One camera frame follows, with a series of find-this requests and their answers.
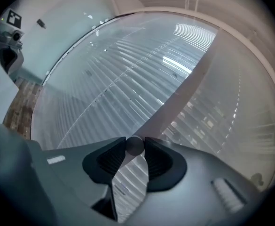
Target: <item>white label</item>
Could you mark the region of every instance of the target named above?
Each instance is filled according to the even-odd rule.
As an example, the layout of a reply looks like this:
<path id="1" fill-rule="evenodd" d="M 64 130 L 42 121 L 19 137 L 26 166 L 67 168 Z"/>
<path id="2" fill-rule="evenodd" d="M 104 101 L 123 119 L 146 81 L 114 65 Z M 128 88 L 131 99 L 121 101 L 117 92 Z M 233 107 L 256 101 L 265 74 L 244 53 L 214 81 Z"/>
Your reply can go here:
<path id="1" fill-rule="evenodd" d="M 60 162 L 60 161 L 64 161 L 65 160 L 65 156 L 56 156 L 56 157 L 52 157 L 52 158 L 49 158 L 47 160 L 48 164 L 54 164 L 54 163 L 57 163 L 57 162 Z"/>

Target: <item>black gripper pad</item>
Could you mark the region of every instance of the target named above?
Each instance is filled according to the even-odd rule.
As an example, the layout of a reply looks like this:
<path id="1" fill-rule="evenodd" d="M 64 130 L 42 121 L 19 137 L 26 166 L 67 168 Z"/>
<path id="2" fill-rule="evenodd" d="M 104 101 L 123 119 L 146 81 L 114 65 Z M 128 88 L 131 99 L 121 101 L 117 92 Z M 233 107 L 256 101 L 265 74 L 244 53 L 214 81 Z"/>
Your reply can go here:
<path id="1" fill-rule="evenodd" d="M 180 153 L 159 144 L 150 137 L 145 138 L 145 159 L 149 170 L 147 192 L 173 188 L 187 171 L 187 163 Z"/>
<path id="2" fill-rule="evenodd" d="M 99 200 L 93 209 L 117 221 L 112 193 L 112 179 L 125 158 L 126 138 L 120 137 L 114 142 L 88 154 L 82 162 L 84 171 L 95 183 L 107 184 L 108 193 L 104 199 Z"/>

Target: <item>wooden floor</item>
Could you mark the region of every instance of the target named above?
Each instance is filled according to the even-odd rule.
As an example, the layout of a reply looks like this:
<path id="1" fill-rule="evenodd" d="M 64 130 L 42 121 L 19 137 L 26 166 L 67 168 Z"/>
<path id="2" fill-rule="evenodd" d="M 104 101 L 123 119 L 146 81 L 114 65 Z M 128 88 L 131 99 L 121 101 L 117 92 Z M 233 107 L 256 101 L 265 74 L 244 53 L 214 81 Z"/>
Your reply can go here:
<path id="1" fill-rule="evenodd" d="M 19 78 L 15 82 L 19 91 L 13 100 L 3 124 L 16 130 L 25 139 L 31 138 L 31 120 L 42 86 Z"/>

